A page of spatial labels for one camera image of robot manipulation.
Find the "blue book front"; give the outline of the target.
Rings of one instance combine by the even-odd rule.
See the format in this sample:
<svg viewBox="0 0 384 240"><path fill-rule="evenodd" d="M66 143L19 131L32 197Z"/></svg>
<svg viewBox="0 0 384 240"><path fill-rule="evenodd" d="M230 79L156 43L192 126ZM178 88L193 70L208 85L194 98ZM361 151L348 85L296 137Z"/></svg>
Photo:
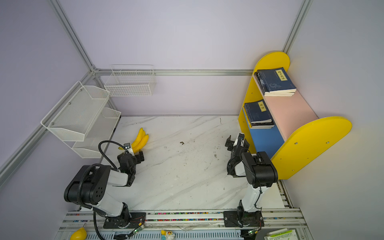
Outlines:
<svg viewBox="0 0 384 240"><path fill-rule="evenodd" d="M297 89L284 68L257 70L261 80L268 86L270 91Z"/></svg>

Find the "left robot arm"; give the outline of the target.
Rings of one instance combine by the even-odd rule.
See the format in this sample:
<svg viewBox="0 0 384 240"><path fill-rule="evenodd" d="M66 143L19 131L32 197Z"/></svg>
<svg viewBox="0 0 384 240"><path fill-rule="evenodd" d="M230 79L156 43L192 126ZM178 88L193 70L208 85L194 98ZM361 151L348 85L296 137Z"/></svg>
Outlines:
<svg viewBox="0 0 384 240"><path fill-rule="evenodd" d="M128 151L117 157L120 168L93 164L83 166L64 192L66 202L93 210L104 217L104 229L136 229L143 227L145 213L130 213L126 203L108 194L107 186L131 187L136 174L136 166L145 160L142 151L134 156Z"/></svg>

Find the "black book with barcode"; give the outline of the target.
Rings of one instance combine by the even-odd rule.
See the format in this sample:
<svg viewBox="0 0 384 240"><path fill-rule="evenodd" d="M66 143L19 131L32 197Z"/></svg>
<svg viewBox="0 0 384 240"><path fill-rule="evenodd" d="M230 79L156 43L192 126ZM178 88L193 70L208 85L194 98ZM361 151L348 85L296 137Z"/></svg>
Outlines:
<svg viewBox="0 0 384 240"><path fill-rule="evenodd" d="M281 90L281 91L270 91L268 86L261 80L261 77L258 73L253 75L254 80L259 84L263 96L268 97L291 97L296 93L296 89L293 90Z"/></svg>

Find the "blue book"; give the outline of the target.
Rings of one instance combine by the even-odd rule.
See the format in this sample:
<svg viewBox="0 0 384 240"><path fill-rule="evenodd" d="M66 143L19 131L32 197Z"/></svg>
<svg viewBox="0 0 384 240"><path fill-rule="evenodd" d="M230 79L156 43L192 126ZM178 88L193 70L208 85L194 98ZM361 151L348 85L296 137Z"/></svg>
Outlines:
<svg viewBox="0 0 384 240"><path fill-rule="evenodd" d="M284 68L257 70L261 80L268 86L270 91L297 89Z"/></svg>
<svg viewBox="0 0 384 240"><path fill-rule="evenodd" d="M245 103L243 110L251 129L270 129L275 126L273 117L263 100Z"/></svg>

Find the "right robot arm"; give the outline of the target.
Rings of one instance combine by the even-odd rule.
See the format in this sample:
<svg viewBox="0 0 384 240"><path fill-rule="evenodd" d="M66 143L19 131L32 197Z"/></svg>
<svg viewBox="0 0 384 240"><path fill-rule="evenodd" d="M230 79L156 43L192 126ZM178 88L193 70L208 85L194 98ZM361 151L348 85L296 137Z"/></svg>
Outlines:
<svg viewBox="0 0 384 240"><path fill-rule="evenodd" d="M233 178L246 178L247 192L235 211L224 212L225 227L264 226L261 200L263 195L278 181L278 171L266 152L250 153L250 144L243 133L236 140L228 137L225 143L231 157L227 174Z"/></svg>

